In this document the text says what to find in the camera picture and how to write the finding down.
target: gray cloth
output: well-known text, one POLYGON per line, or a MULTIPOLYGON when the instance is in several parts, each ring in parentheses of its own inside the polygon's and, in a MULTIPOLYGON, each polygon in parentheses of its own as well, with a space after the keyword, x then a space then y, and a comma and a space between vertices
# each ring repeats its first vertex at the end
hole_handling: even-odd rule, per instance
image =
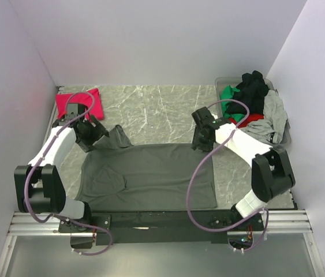
POLYGON ((279 144, 288 119, 282 99, 275 91, 268 91, 264 101, 264 119, 250 122, 241 130, 263 143, 279 144))
MULTIPOLYGON (((134 146, 117 125, 87 155, 76 200, 92 211, 185 210, 190 178, 206 155, 190 146, 134 146)), ((212 160, 198 173, 190 203, 193 209, 217 207, 212 160)))

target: white backdrop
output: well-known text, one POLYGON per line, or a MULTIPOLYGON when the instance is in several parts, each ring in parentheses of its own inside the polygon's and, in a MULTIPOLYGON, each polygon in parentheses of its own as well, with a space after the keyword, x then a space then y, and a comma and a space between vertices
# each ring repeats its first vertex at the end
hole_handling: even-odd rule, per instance
POLYGON ((10 0, 57 85, 266 75, 306 0, 10 0))
POLYGON ((325 265, 325 1, 308 0, 268 78, 288 111, 293 191, 306 208, 325 265))
POLYGON ((44 139, 55 86, 23 26, 0 0, 0 254, 15 209, 13 171, 44 139))

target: clothing pile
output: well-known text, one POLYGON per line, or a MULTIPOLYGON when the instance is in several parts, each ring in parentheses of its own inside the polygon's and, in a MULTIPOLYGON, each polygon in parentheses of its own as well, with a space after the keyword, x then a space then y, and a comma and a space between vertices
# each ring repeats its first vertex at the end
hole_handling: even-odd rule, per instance
MULTIPOLYGON (((269 90, 258 71, 242 75, 242 82, 236 87, 227 86, 220 99, 234 99, 249 108, 249 117, 239 128, 251 137, 267 144, 279 144, 283 139, 288 119, 282 99, 278 93, 269 90)), ((246 110, 235 102, 222 102, 222 112, 232 123, 241 121, 246 110)))

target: green cloth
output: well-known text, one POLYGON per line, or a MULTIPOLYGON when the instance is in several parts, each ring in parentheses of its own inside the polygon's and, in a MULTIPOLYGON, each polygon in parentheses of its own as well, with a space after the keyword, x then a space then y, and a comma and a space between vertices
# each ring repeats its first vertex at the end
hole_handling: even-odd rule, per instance
MULTIPOLYGON (((235 92, 240 91, 237 88, 232 88, 230 85, 228 85, 226 88, 224 88, 222 94, 220 95, 220 100, 222 99, 231 99, 233 98, 233 95, 235 92)), ((244 114, 227 114, 226 109, 229 102, 221 102, 221 109, 222 109, 222 115, 225 118, 233 118, 237 123, 240 122, 244 118, 244 114)))

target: pink cloth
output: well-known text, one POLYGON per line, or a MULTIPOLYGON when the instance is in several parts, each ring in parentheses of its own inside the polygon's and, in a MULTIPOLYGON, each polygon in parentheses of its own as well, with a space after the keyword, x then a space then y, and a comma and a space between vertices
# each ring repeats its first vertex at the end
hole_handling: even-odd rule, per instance
MULTIPOLYGON (((95 99, 94 107, 92 108, 90 113, 92 115, 94 115, 98 120, 102 120, 104 118, 104 113, 102 110, 102 102, 100 101, 99 90, 97 88, 94 88, 88 92, 90 94, 92 94, 95 99)), ((58 117, 57 118, 61 118, 64 114, 66 114, 65 105, 71 95, 73 95, 73 93, 57 94, 56 95, 56 104, 57 104, 57 109, 58 109, 58 117)), ((84 104, 87 107, 90 107, 92 104, 92 99, 89 95, 80 93, 80 94, 74 96, 71 99, 70 103, 79 103, 79 104, 84 104)))

